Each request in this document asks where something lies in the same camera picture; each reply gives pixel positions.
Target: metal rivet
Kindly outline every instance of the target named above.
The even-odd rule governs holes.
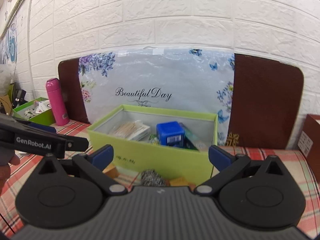
[[[208,194],[212,191],[212,187],[208,185],[200,185],[199,187],[196,188],[196,190],[199,193]]]
[[[120,184],[114,184],[109,187],[109,190],[113,193],[120,193],[125,191],[125,186]]]

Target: wooden block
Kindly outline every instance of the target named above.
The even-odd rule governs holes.
[[[170,186],[177,187],[177,186],[188,186],[188,182],[184,177],[180,177],[177,179],[171,179]]]
[[[188,183],[189,187],[190,187],[190,190],[193,192],[196,188],[196,184],[193,184],[193,183]]]
[[[117,170],[117,168],[112,164],[110,163],[104,170],[103,170],[103,173],[106,174],[107,176],[109,176],[110,178],[114,179],[116,177],[119,176],[119,172]]]

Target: blue container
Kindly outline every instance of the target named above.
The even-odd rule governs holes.
[[[158,123],[156,128],[161,145],[183,148],[185,131],[178,122]]]

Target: barcode label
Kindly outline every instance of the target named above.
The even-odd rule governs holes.
[[[167,137],[167,143],[179,142],[181,141],[181,134]]]
[[[313,141],[304,131],[302,131],[300,139],[298,141],[298,147],[300,148],[305,157],[308,157],[312,145]]]

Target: green packet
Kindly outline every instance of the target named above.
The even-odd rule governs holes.
[[[160,145],[159,139],[156,134],[151,134],[149,136],[148,142],[154,145]]]
[[[200,141],[200,139],[195,134],[193,134],[187,127],[185,127],[185,125],[182,122],[179,122],[179,124],[184,129],[186,138],[191,142],[191,144],[193,144],[194,147],[196,147],[196,149],[203,152],[209,151],[209,147],[205,145],[202,141]]]

